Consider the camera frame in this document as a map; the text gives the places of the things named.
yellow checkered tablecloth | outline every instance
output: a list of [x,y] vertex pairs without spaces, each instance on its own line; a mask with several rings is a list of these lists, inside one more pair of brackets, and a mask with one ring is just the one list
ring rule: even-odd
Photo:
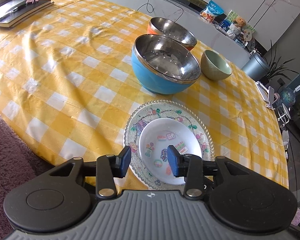
[[[15,28],[0,28],[0,114],[38,156],[58,165],[118,154],[131,113],[168,99],[199,116],[215,155],[288,187],[276,117],[245,73],[231,63],[224,81],[202,74],[181,93],[155,95],[140,85],[130,60],[150,16],[105,0],[53,1]],[[198,42],[192,53],[200,61],[205,49]],[[115,182],[119,190],[146,189],[131,170]]]

black notebook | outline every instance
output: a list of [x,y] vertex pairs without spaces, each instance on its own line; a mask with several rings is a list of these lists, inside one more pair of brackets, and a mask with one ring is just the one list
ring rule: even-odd
[[[12,10],[15,7],[18,7],[20,5],[23,5],[26,3],[26,0],[24,0],[21,3],[18,3],[17,5],[13,6],[12,8],[10,8],[9,10],[2,12],[3,16],[6,12]],[[27,4],[24,8],[22,8],[19,11],[16,11],[10,15],[8,15],[5,19],[0,21],[0,27],[11,27],[13,24],[15,24],[16,22],[20,21],[21,19],[23,19],[24,17],[26,17],[27,15],[31,14],[31,13],[35,13],[37,11],[41,11],[40,8],[44,7],[48,4],[51,3],[51,0],[39,0],[36,3],[29,3]]]

metal bowl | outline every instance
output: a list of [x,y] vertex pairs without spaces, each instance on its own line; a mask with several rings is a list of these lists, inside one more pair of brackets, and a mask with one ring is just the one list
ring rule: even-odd
[[188,50],[193,49],[197,44],[197,39],[190,31],[165,18],[152,18],[149,22],[147,33],[158,34],[173,39]]
[[191,52],[178,42],[155,34],[144,34],[136,39],[131,62],[140,83],[154,93],[181,92],[201,74]]

plate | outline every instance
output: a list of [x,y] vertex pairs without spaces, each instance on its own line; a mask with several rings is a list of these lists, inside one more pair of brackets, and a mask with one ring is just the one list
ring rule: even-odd
[[166,184],[156,178],[144,165],[139,155],[139,138],[144,127],[158,118],[170,118],[181,122],[196,136],[202,153],[202,159],[214,161],[214,148],[210,134],[202,121],[183,105],[168,101],[150,101],[138,107],[128,120],[124,131],[123,144],[132,149],[130,168],[138,179],[156,190],[179,189],[183,192],[184,185]]
[[140,158],[159,181],[172,185],[185,184],[184,177],[173,176],[168,163],[168,146],[173,145],[180,154],[202,156],[195,135],[181,122],[170,118],[151,121],[142,130],[139,140]]

gray trash can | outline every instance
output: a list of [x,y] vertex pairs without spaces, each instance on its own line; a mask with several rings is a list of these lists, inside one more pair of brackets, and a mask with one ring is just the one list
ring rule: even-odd
[[270,68],[259,54],[252,54],[250,60],[243,66],[242,71],[254,81],[259,81],[270,71]]

